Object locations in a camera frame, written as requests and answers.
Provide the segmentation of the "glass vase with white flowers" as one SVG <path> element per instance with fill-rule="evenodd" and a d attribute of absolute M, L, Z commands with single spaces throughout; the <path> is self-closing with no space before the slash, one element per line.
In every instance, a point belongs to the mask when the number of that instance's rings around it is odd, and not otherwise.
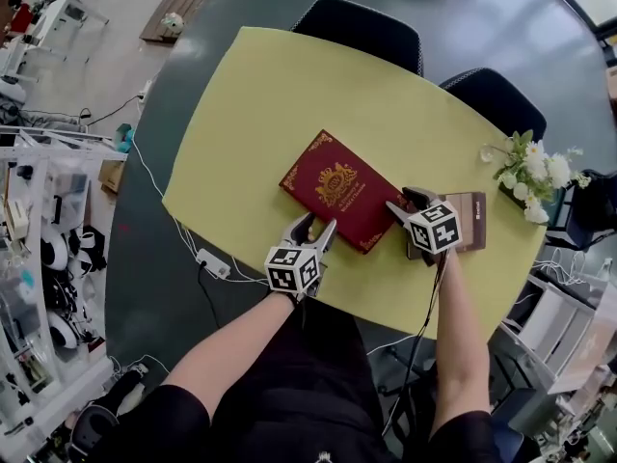
<path fill-rule="evenodd" d="M 548 154 L 542 140 L 532 141 L 531 131 L 506 137 L 503 147 L 485 145 L 479 154 L 486 163 L 495 156 L 502 161 L 494 180 L 512 189 L 517 199 L 525 199 L 524 219 L 535 225 L 549 222 L 544 203 L 551 202 L 559 190 L 570 185 L 586 188 L 590 182 L 589 177 L 570 167 L 572 157 L 582 155 L 582 150 Z"/>

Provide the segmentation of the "teal small object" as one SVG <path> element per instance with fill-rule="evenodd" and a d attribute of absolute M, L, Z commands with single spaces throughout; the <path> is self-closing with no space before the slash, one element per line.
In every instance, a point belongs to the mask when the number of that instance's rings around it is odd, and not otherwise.
<path fill-rule="evenodd" d="M 122 123 L 114 134 L 114 145 L 117 151 L 128 153 L 133 145 L 134 128 L 129 123 Z"/>

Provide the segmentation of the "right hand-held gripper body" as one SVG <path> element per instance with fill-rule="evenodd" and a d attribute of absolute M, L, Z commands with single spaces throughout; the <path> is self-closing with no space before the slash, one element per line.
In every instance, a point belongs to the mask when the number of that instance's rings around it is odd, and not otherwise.
<path fill-rule="evenodd" d="M 434 264 L 436 257 L 462 242 L 458 211 L 448 201 L 436 202 L 426 209 L 408 214 L 404 228 L 428 266 Z"/>

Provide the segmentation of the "wooden floor platform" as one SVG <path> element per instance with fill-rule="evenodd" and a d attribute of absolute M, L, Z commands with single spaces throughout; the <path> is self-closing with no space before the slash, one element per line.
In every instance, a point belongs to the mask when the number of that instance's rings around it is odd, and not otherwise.
<path fill-rule="evenodd" d="M 199 6 L 205 0 L 162 0 L 158 5 L 146 26 L 144 27 L 140 39 L 147 43 L 172 46 L 180 37 L 166 30 L 160 21 L 166 13 L 177 13 L 183 17 L 184 27 L 192 18 Z"/>

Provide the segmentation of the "white shelf unit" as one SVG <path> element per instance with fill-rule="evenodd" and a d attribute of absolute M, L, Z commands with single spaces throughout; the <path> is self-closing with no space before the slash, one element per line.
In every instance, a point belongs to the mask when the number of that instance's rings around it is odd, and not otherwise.
<path fill-rule="evenodd" d="M 612 260 L 601 270 L 565 270 L 552 260 L 532 265 L 523 291 L 498 326 L 531 363 L 549 395 L 581 388 L 617 334 Z"/>

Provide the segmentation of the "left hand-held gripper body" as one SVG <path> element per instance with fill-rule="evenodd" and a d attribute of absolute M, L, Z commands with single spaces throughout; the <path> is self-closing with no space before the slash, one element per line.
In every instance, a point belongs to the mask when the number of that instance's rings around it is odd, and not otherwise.
<path fill-rule="evenodd" d="M 296 301 L 315 298 L 326 269 L 322 259 L 327 252 L 328 245 L 320 240 L 303 244 L 282 240 L 270 249 L 264 262 L 270 289 Z"/>

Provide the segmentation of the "person's black clothing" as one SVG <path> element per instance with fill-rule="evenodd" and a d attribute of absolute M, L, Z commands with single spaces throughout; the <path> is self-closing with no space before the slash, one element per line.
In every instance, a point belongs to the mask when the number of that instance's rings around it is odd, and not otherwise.
<path fill-rule="evenodd" d="M 354 330 L 320 304 L 295 310 L 212 416 L 162 383 L 124 416 L 92 463 L 396 463 Z M 418 463 L 501 463 L 489 412 L 429 432 Z"/>

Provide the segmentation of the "thick red book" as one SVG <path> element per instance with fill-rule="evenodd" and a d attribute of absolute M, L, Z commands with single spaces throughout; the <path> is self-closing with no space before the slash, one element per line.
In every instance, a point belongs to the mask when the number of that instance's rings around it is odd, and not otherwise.
<path fill-rule="evenodd" d="M 403 209 L 408 205 L 398 188 L 325 130 L 310 142 L 280 187 L 322 221 L 335 219 L 337 234 L 364 255 L 395 222 L 387 203 Z"/>

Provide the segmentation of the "white storage rack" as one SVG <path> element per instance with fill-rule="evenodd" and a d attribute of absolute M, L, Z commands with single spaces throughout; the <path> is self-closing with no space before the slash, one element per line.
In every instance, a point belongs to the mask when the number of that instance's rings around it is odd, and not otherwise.
<path fill-rule="evenodd" d="M 113 375 L 105 296 L 116 200 L 106 137 L 0 125 L 0 460 L 22 463 Z"/>

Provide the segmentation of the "person's left forearm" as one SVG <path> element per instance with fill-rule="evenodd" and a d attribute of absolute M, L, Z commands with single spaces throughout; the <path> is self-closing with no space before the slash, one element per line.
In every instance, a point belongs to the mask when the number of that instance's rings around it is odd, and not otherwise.
<path fill-rule="evenodd" d="M 224 394 L 255 363 L 293 311 L 287 295 L 268 294 L 195 345 L 163 383 L 192 394 L 212 416 Z"/>

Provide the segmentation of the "small cardboard box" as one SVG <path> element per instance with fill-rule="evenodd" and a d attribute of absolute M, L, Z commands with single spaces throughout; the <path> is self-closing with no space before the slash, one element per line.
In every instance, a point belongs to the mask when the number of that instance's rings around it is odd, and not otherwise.
<path fill-rule="evenodd" d="M 115 195 L 119 193 L 124 164 L 124 161 L 117 160 L 105 160 L 102 162 L 98 175 L 102 190 Z"/>

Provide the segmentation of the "brown book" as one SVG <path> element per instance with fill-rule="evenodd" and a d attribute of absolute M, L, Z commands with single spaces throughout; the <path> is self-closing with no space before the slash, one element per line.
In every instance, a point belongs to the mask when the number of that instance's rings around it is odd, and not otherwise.
<path fill-rule="evenodd" d="M 482 250 L 486 246 L 486 195 L 484 192 L 460 192 L 440 194 L 440 201 L 448 201 L 458 211 L 462 230 L 462 242 L 456 246 L 459 253 Z M 411 236 L 407 237 L 407 258 L 422 259 L 420 251 L 412 244 Z"/>

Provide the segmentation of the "yellow-green tablecloth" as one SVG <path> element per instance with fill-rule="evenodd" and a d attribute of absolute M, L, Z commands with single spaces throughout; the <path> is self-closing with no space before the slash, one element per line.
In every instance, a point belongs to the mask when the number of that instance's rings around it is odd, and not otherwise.
<path fill-rule="evenodd" d="M 358 50 L 287 31 L 241 29 L 189 122 L 163 200 L 185 227 L 255 270 L 303 213 L 279 186 L 321 132 L 397 187 L 481 191 L 486 246 L 461 256 L 489 337 L 544 239 L 480 160 L 503 134 L 429 81 Z"/>

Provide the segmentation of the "person's right forearm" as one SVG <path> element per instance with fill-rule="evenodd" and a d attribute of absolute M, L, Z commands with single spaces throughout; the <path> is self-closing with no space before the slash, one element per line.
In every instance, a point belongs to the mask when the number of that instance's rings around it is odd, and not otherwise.
<path fill-rule="evenodd" d="M 439 286 L 437 395 L 432 431 L 469 412 L 488 412 L 490 359 L 458 256 L 448 253 Z"/>

